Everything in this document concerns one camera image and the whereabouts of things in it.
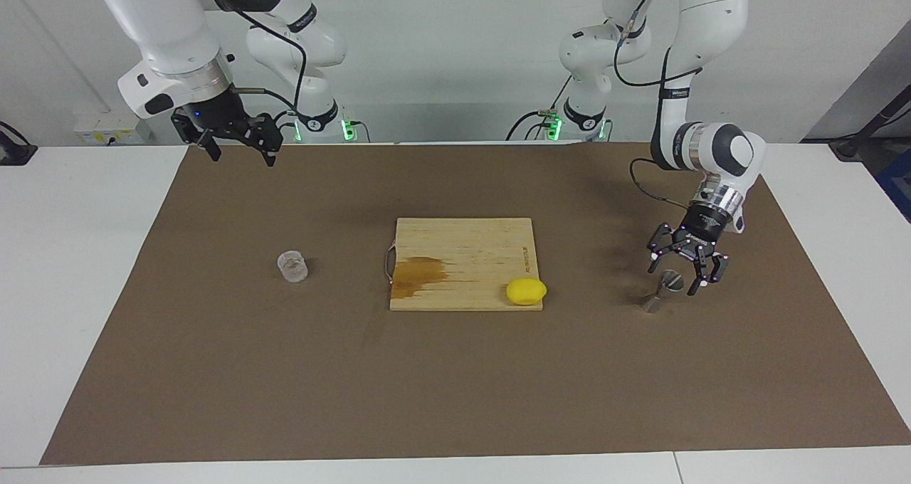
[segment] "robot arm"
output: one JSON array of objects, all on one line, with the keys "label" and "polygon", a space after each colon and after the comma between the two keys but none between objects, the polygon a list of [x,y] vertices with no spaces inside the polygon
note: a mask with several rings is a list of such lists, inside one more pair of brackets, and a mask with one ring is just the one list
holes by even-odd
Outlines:
[{"label": "robot arm", "polygon": [[[284,31],[299,43],[315,48],[312,52],[316,59],[310,63],[314,69],[320,63],[332,65],[344,58],[344,43],[331,27],[316,19],[316,8],[310,0],[215,1],[222,10],[269,15],[275,20],[273,30]],[[282,147],[282,134],[271,115],[251,117],[246,113],[218,40],[206,26],[201,1],[105,0],[105,3],[127,36],[139,46],[143,57],[139,65],[117,82],[130,108],[146,118],[176,108],[172,122],[180,137],[186,143],[203,147],[213,160],[221,156],[215,139],[227,138],[259,150],[266,163],[273,166]],[[257,50],[254,56],[296,86],[302,75],[303,57],[296,56],[296,50],[279,38],[259,32],[265,34],[259,40],[248,37],[251,47]],[[316,109],[322,115],[334,105],[337,114],[338,106],[333,99],[328,101],[329,108],[322,108],[327,102],[325,96],[332,98],[332,95],[318,73],[315,71],[306,85],[302,84],[295,109]],[[322,94],[322,104],[313,101],[312,91]],[[315,131],[327,130],[321,127]]]},{"label": "robot arm", "polygon": [[[651,141],[651,156],[658,166],[706,173],[686,216],[676,231],[658,228],[648,244],[650,271],[661,257],[677,253],[693,262],[696,279],[689,294],[700,286],[722,279],[728,257],[716,246],[722,232],[742,233],[743,202],[754,186],[765,156],[765,141],[730,123],[688,122],[687,102],[693,72],[722,55],[746,27],[749,0],[680,0],[680,25],[666,56],[664,78],[658,92],[658,120]],[[670,243],[660,239],[670,235]],[[709,270],[708,261],[713,267]]]},{"label": "robot arm", "polygon": [[[741,36],[748,3],[680,0],[677,37],[665,56],[660,81],[652,159],[661,169],[696,170],[705,172],[706,179],[690,202],[680,227],[673,230],[664,224],[648,243],[652,253],[650,273],[670,253],[692,261],[696,279],[690,295],[722,279],[728,257],[716,251],[718,240],[725,230],[743,232],[743,202],[758,179],[765,155],[764,140],[752,132],[728,123],[686,120],[694,75]],[[651,35],[645,14],[650,4],[651,0],[604,0],[608,16],[604,26],[582,29],[564,40],[561,61],[573,75],[563,107],[563,116],[570,121],[564,122],[570,137],[593,137],[596,124],[591,120],[595,115],[603,117],[611,92],[604,70],[647,52]],[[666,236],[670,236],[670,241],[663,245]]]},{"label": "robot arm", "polygon": [[[342,63],[347,44],[338,30],[319,15],[312,0],[215,1],[224,11],[265,14],[263,25],[270,31],[251,26],[247,49],[257,62],[279,75],[290,90],[300,91],[294,108],[297,121],[305,128],[306,140],[351,137],[329,82],[320,71]],[[305,49],[306,57],[288,41]]]}]

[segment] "green indicator light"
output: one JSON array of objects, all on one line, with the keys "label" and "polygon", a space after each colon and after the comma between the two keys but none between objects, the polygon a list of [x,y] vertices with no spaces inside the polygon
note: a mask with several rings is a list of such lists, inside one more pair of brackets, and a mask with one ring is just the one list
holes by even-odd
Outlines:
[{"label": "green indicator light", "polygon": [[559,140],[560,130],[563,128],[563,120],[560,120],[559,117],[554,118],[550,123],[550,130],[547,130],[547,138],[550,140]]},{"label": "green indicator light", "polygon": [[345,142],[350,142],[357,136],[351,123],[346,120],[342,120],[342,133],[344,133]]}]

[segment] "brown mat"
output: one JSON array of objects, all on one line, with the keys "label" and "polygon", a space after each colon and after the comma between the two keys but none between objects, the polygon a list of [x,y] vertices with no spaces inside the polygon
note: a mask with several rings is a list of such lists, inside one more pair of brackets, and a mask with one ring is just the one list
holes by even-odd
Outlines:
[{"label": "brown mat", "polygon": [[[681,218],[629,182],[646,152],[189,151],[42,464],[911,444],[764,183],[724,283],[632,305]],[[642,177],[679,199],[700,178]],[[399,217],[533,218],[544,312],[389,312]]]}]

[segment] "brown stain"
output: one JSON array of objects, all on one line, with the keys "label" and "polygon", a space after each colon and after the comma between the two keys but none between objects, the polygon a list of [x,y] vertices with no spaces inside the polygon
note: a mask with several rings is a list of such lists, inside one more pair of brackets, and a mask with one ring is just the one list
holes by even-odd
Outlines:
[{"label": "brown stain", "polygon": [[413,297],[428,284],[445,282],[448,277],[442,260],[423,256],[409,258],[396,264],[391,298]]}]

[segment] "yellow lemon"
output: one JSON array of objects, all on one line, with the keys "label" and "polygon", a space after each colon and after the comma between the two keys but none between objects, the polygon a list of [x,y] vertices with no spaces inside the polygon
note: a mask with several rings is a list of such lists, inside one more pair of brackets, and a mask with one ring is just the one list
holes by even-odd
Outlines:
[{"label": "yellow lemon", "polygon": [[507,285],[507,299],[510,299],[513,305],[537,305],[545,295],[547,286],[537,278],[520,278]]}]

